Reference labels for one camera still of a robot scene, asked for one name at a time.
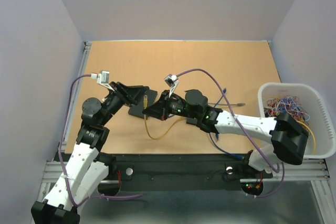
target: black bracket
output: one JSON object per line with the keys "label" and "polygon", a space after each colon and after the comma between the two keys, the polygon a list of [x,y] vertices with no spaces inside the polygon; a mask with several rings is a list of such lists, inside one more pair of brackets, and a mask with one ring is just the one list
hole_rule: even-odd
{"label": "black bracket", "polygon": [[36,201],[31,209],[35,224],[79,224],[77,210],[71,211]]}
{"label": "black bracket", "polygon": [[269,132],[274,153],[285,163],[301,165],[308,132],[287,113],[280,113],[275,120],[275,129]]}

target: mounting hole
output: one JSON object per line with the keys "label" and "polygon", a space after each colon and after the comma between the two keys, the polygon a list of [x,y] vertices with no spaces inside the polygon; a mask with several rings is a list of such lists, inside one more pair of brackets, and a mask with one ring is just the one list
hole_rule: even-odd
{"label": "mounting hole", "polygon": [[232,167],[231,167],[231,166],[228,166],[228,167],[226,168],[226,172],[228,173],[228,175],[233,174],[233,169],[232,169]]}

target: yellow cable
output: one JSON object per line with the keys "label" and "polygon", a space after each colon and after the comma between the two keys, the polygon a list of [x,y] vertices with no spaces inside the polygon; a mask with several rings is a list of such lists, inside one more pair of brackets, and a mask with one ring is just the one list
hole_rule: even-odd
{"label": "yellow cable", "polygon": [[314,141],[314,148],[313,148],[313,151],[312,151],[312,155],[314,155],[315,153],[315,150],[316,150],[316,140],[315,140],[315,136],[314,136],[314,133],[313,131],[310,129],[310,127],[308,127],[307,125],[305,125],[304,123],[300,122],[300,121],[297,121],[299,124],[301,124],[302,126],[304,126],[311,134],[311,136],[313,137],[313,141]]}
{"label": "yellow cable", "polygon": [[[147,95],[145,95],[143,97],[143,107],[146,109],[147,108],[147,104],[148,104],[148,98],[147,98]],[[184,118],[179,118],[177,119],[175,122],[172,123],[172,125],[161,135],[161,136],[157,136],[157,137],[153,137],[151,136],[151,134],[149,133],[149,130],[148,130],[148,126],[147,126],[147,119],[146,119],[146,115],[144,115],[144,121],[145,121],[145,128],[146,128],[146,131],[147,131],[147,135],[153,139],[153,140],[158,140],[162,137],[164,137],[168,131],[178,122],[178,121],[182,121]]]}

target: screw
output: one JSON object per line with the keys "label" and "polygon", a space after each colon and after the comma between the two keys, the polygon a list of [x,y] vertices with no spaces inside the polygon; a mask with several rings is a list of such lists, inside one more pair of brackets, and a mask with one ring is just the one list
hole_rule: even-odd
{"label": "screw", "polygon": [[126,174],[127,174],[127,176],[131,176],[133,174],[133,169],[132,168],[127,168],[126,169]]}

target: blue cable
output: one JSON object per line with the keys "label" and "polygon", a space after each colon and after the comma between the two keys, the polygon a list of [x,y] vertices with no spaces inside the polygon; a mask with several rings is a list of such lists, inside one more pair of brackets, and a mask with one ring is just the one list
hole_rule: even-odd
{"label": "blue cable", "polygon": [[[221,100],[223,99],[223,96],[221,96],[221,98],[218,100],[218,102],[215,103],[214,108],[221,102]],[[215,137],[217,140],[219,140],[219,134],[215,133]]]}
{"label": "blue cable", "polygon": [[[223,96],[221,96],[221,98],[218,100],[218,102],[215,103],[214,108],[221,102],[222,99],[223,99]],[[215,133],[215,136],[216,136],[216,139],[219,140],[219,134],[218,134],[218,133]],[[235,157],[235,158],[237,158],[237,159],[244,159],[244,157],[241,156],[241,155],[239,155],[239,154],[233,154],[233,153],[227,152],[227,151],[223,150],[222,148],[220,148],[220,147],[215,143],[215,141],[213,140],[213,138],[212,138],[212,136],[211,136],[210,133],[209,133],[209,137],[210,137],[210,139],[211,139],[211,142],[214,144],[214,146],[215,146],[217,149],[219,149],[221,152],[224,152],[225,154],[230,155],[230,156],[232,156],[232,157]]]}
{"label": "blue cable", "polygon": [[223,150],[222,148],[220,148],[220,147],[215,143],[215,141],[213,140],[213,138],[212,138],[212,136],[211,136],[210,133],[209,133],[209,137],[210,137],[210,139],[211,139],[211,142],[214,144],[214,146],[215,146],[217,149],[219,149],[221,152],[224,152],[225,154],[230,155],[230,156],[235,157],[235,158],[240,159],[240,160],[241,160],[241,159],[244,159],[244,157],[241,156],[241,155],[239,155],[239,154],[233,154],[233,153],[227,152],[227,151]]}

